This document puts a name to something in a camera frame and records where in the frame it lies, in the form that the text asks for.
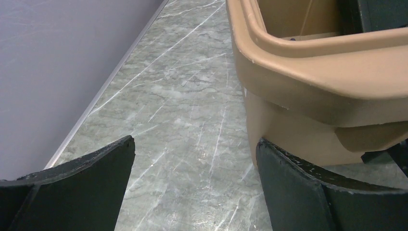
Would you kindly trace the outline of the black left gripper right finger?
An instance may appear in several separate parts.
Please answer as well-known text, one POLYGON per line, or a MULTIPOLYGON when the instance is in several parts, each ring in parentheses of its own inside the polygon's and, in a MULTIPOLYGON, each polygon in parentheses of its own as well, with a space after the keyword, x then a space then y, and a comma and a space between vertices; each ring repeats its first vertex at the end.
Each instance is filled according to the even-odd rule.
POLYGON ((405 231, 408 192, 350 179, 268 140, 256 147, 258 172, 275 231, 405 231))

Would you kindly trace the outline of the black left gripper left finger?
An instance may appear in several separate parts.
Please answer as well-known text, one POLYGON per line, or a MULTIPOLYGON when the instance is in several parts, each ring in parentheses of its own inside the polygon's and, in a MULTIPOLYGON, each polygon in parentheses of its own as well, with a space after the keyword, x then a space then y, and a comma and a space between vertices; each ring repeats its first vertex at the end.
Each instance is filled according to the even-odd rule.
POLYGON ((135 159, 132 136, 0 182, 3 231, 113 231, 135 159))

